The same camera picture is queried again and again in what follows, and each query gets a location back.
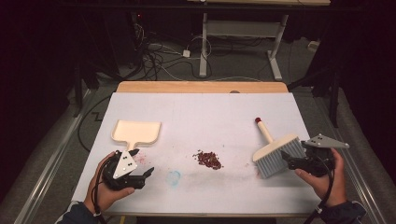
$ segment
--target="desk leg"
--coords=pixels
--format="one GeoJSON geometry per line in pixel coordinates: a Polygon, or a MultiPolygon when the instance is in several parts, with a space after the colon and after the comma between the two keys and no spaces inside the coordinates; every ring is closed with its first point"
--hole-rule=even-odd
{"type": "Polygon", "coordinates": [[[281,81],[282,76],[280,75],[279,66],[277,65],[277,62],[276,62],[276,53],[277,53],[277,49],[279,48],[280,41],[282,41],[282,35],[283,35],[283,32],[285,31],[286,22],[288,21],[288,17],[289,17],[289,15],[283,15],[282,22],[279,24],[279,27],[277,28],[274,48],[273,48],[273,50],[267,51],[268,60],[271,65],[271,68],[272,68],[272,71],[274,74],[274,78],[277,81],[281,81]]]}
{"type": "Polygon", "coordinates": [[[207,49],[206,49],[206,38],[207,38],[207,13],[204,13],[204,19],[202,22],[202,49],[201,49],[201,61],[199,65],[199,76],[206,77],[206,66],[207,66],[207,49]]]}

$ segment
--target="white dustpan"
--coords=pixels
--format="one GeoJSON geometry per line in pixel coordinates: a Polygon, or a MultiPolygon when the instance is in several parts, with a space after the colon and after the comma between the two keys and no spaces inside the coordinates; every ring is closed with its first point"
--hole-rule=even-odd
{"type": "Polygon", "coordinates": [[[160,131],[160,122],[142,122],[142,121],[117,121],[111,137],[114,141],[124,142],[127,144],[127,150],[136,148],[137,145],[153,144],[160,131]]]}

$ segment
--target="metal bracket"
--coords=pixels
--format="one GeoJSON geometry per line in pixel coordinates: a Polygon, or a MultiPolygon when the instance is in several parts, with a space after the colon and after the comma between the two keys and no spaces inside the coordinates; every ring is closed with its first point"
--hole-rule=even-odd
{"type": "Polygon", "coordinates": [[[318,136],[315,136],[304,142],[306,145],[311,147],[336,147],[336,148],[349,148],[348,143],[343,143],[337,140],[334,140],[330,137],[322,135],[321,133],[318,136]]]}
{"type": "Polygon", "coordinates": [[[136,169],[137,164],[132,158],[128,150],[124,150],[120,156],[119,163],[117,164],[116,171],[114,172],[113,178],[118,179],[123,175],[131,173],[136,169]]]}

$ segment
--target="hand brush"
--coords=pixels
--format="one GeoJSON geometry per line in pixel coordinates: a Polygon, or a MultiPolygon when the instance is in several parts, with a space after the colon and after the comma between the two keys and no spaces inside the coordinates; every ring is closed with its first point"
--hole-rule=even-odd
{"type": "Polygon", "coordinates": [[[267,146],[260,148],[253,154],[253,161],[258,165],[263,178],[288,167],[288,164],[282,159],[281,150],[292,155],[292,157],[302,158],[305,156],[303,146],[296,134],[291,133],[274,141],[262,120],[260,118],[255,120],[268,142],[267,146]]]}

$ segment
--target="human hand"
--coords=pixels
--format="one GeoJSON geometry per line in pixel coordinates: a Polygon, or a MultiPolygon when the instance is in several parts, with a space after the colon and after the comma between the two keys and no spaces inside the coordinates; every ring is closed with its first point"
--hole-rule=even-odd
{"type": "MultiPolygon", "coordinates": [[[[102,166],[102,164],[110,157],[114,156],[115,152],[112,152],[108,154],[104,159],[102,159],[97,168],[95,175],[91,179],[90,185],[88,186],[88,192],[87,196],[84,200],[85,206],[93,213],[95,214],[95,209],[93,206],[93,201],[92,201],[92,190],[95,187],[95,182],[96,182],[96,177],[99,175],[99,169],[102,166]]],[[[126,188],[126,189],[121,189],[121,190],[112,190],[109,189],[108,186],[103,183],[103,178],[100,176],[99,179],[99,186],[97,190],[97,203],[101,209],[101,211],[106,211],[107,208],[111,206],[115,201],[125,198],[126,196],[134,193],[134,188],[126,188]]]]}
{"type": "MultiPolygon", "coordinates": [[[[336,206],[337,204],[347,201],[346,181],[344,176],[344,160],[334,148],[332,148],[332,154],[335,160],[335,168],[333,171],[334,181],[332,184],[332,192],[330,193],[329,199],[325,203],[327,207],[336,206]]],[[[323,200],[329,187],[330,181],[327,175],[316,177],[302,169],[296,169],[295,173],[303,181],[312,186],[315,193],[319,196],[321,200],[323,200]]]]}

